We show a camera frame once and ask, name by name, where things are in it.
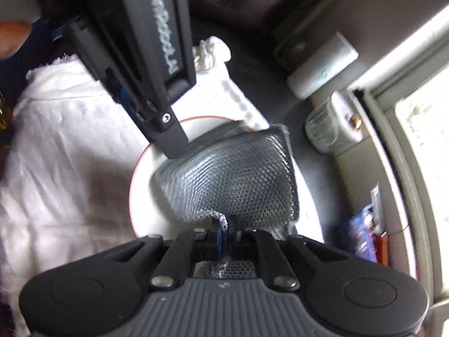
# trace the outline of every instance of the window frame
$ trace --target window frame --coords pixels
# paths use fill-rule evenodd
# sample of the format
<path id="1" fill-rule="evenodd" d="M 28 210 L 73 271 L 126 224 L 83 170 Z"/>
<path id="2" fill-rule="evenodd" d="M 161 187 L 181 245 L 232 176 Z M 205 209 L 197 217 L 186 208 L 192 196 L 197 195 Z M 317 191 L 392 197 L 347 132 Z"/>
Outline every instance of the window frame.
<path id="1" fill-rule="evenodd" d="M 365 92 L 363 101 L 397 171 L 412 225 L 420 282 L 430 297 L 426 334 L 441 337 L 449 319 L 449 293 L 443 290 L 440 247 L 430 197 L 412 146 L 395 114 L 396 103 L 414 93 L 449 64 L 449 32 L 425 53 Z"/>

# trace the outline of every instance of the grey mesh bag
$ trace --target grey mesh bag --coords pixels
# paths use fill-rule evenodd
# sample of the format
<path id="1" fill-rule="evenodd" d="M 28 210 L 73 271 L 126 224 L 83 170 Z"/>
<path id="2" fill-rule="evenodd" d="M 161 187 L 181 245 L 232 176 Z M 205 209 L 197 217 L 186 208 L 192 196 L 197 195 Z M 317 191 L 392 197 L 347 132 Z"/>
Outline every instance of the grey mesh bag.
<path id="1" fill-rule="evenodd" d="M 296 231 L 299 200 L 284 126 L 251 131 L 243 122 L 223 124 L 164 162 L 153 180 L 181 222 L 212 217 L 226 229 L 233 215 L 241 228 L 262 228 L 277 239 Z"/>

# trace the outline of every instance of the metal screw head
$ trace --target metal screw head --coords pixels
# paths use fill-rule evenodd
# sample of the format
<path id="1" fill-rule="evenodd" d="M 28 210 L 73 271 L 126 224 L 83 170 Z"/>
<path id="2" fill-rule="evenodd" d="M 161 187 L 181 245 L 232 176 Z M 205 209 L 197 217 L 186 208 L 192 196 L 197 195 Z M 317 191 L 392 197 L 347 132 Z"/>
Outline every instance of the metal screw head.
<path id="1" fill-rule="evenodd" d="M 154 276 L 150 283 L 156 288 L 169 288 L 173 286 L 174 281 L 170 276 L 159 275 Z"/>
<path id="2" fill-rule="evenodd" d="M 170 115 L 169 113 L 165 113 L 165 114 L 162 116 L 162 122 L 163 122 L 163 123 L 168 123 L 170 120 L 171 120 L 171 115 Z"/>
<path id="3" fill-rule="evenodd" d="M 298 280 L 289 276 L 278 276 L 274 279 L 274 284 L 283 289 L 293 288 L 298 283 Z"/>

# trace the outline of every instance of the plastic container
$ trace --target plastic container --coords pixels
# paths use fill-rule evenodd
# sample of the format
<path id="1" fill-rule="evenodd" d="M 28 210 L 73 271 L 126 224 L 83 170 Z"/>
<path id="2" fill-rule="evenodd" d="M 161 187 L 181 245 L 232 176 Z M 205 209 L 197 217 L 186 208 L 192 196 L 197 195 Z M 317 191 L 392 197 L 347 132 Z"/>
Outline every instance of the plastic container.
<path id="1" fill-rule="evenodd" d="M 320 153 L 344 151 L 363 138 L 361 119 L 339 92 L 310 113 L 305 130 Z"/>

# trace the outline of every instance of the window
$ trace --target window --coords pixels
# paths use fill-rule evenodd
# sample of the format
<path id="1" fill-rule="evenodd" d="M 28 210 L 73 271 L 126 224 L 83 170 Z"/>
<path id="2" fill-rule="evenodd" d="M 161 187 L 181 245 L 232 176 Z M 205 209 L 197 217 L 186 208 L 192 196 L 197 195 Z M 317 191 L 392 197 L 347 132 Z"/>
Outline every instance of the window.
<path id="1" fill-rule="evenodd" d="M 432 204 L 440 250 L 449 250 L 449 65 L 395 106 Z M 449 253 L 441 252 L 443 290 Z"/>

